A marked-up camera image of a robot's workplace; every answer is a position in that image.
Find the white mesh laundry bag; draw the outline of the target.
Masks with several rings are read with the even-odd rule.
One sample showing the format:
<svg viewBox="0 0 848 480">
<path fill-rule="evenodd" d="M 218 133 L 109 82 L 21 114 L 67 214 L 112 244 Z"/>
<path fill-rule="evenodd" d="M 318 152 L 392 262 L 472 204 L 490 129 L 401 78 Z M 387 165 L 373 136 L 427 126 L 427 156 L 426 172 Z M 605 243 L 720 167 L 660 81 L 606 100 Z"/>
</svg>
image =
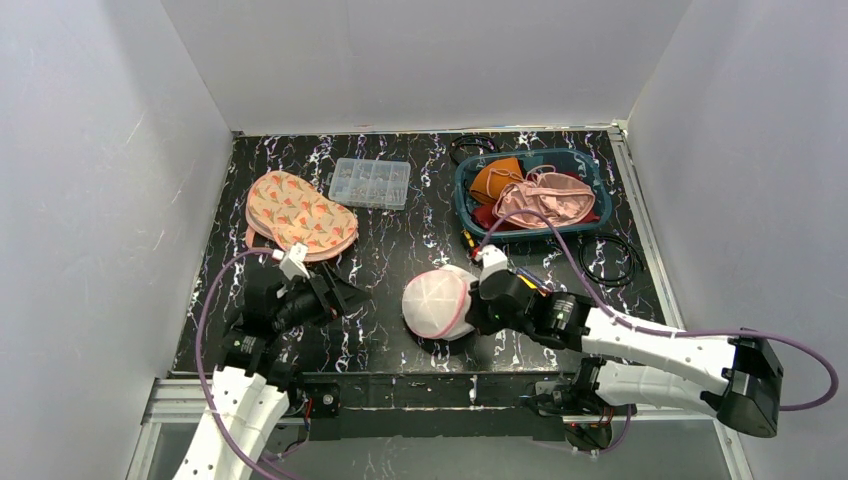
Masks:
<svg viewBox="0 0 848 480">
<path fill-rule="evenodd" d="M 474 330 L 466 320 L 471 284 L 478 278 L 453 265 L 417 275 L 404 288 L 402 315 L 407 328 L 428 340 L 457 340 Z"/>
</svg>

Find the floral pink laundry bag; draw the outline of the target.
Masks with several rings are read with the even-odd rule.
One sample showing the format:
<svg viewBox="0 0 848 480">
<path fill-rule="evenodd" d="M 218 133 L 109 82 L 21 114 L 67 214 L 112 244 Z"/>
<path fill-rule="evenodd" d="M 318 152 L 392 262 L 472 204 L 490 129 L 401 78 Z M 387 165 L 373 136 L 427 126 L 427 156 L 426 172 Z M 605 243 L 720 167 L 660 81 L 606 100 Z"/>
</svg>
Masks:
<svg viewBox="0 0 848 480">
<path fill-rule="evenodd" d="M 284 251 L 300 243 L 307 247 L 307 262 L 335 258 L 358 238 L 358 219 L 351 210 L 284 171 L 268 172 L 251 185 L 245 218 L 249 247 L 261 239 Z"/>
</svg>

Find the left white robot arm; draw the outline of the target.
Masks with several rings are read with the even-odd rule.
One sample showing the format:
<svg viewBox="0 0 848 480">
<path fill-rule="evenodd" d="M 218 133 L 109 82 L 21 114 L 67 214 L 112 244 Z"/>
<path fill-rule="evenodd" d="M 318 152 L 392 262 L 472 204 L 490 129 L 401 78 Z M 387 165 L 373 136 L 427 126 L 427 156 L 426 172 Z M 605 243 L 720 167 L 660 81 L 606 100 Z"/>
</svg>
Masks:
<svg viewBox="0 0 848 480">
<path fill-rule="evenodd" d="M 284 478 L 261 462 L 291 395 L 303 391 L 296 370 L 279 358 L 282 337 L 299 327 L 323 327 L 370 299 L 323 264 L 249 273 L 244 304 L 222 338 L 221 360 L 212 374 L 200 376 L 206 406 L 175 478 Z"/>
</svg>

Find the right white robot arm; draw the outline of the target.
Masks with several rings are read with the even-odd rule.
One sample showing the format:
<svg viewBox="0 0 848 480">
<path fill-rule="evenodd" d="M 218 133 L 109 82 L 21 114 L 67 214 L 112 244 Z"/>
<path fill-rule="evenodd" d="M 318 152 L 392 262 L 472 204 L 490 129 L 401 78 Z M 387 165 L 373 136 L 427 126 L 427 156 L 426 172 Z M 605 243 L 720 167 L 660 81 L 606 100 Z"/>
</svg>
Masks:
<svg viewBox="0 0 848 480">
<path fill-rule="evenodd" d="M 573 397 L 690 410 L 752 437 L 777 434 L 784 370 L 752 331 L 695 337 L 585 295 L 541 292 L 509 270 L 472 282 L 469 294 L 469 320 L 480 333 L 510 329 L 551 350 L 584 354 Z"/>
</svg>

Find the pink satin bra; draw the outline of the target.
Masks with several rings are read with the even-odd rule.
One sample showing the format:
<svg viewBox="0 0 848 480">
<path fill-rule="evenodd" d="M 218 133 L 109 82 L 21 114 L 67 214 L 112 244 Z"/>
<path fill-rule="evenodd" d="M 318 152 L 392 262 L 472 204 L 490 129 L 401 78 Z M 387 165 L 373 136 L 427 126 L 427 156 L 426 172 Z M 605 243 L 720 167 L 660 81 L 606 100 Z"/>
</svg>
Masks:
<svg viewBox="0 0 848 480">
<path fill-rule="evenodd" d="M 541 167 L 529 172 L 525 180 L 507 185 L 493 207 L 493 215 L 521 229 L 544 228 L 537 216 L 519 213 L 535 211 L 555 227 L 595 223 L 596 196 L 579 177 Z"/>
</svg>

